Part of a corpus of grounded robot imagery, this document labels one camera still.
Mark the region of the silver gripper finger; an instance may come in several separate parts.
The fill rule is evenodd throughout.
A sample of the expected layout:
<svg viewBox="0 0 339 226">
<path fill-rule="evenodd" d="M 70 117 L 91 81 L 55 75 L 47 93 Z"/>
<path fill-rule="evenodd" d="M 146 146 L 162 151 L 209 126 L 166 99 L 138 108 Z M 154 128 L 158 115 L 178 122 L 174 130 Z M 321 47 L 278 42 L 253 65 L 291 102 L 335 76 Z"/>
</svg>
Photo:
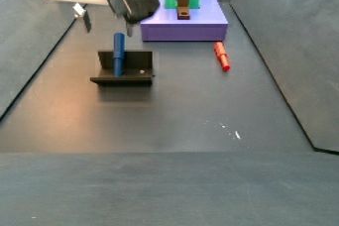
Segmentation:
<svg viewBox="0 0 339 226">
<path fill-rule="evenodd" d="M 91 31 L 91 21 L 90 21 L 90 15 L 80 3 L 76 3 L 74 6 L 74 11 L 75 11 L 75 17 L 78 18 L 79 21 L 83 22 L 84 24 L 84 31 L 88 33 Z"/>
</svg>

